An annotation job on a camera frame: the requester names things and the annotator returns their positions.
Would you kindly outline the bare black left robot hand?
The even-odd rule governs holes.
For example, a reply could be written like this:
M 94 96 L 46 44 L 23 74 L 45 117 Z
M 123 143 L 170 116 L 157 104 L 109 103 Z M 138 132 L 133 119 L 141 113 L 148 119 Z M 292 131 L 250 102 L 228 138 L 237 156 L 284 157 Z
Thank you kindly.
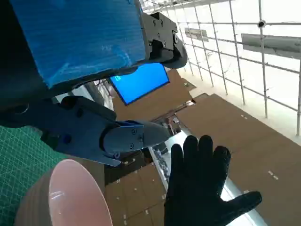
M 52 98 L 143 66 L 178 69 L 187 52 L 175 22 L 137 0 L 3 0 L 0 3 L 0 124 L 31 126 L 54 150 L 118 166 L 121 153 L 169 139 L 150 121 L 117 121 L 86 97 Z

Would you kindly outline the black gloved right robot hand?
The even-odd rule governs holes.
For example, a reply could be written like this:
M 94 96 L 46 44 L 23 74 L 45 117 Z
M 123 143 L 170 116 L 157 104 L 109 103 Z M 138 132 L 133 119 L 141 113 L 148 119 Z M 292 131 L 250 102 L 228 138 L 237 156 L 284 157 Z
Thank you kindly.
M 171 148 L 171 173 L 164 204 L 166 226 L 225 226 L 262 202 L 258 191 L 221 198 L 231 154 L 213 147 L 209 135 L 189 135 Z

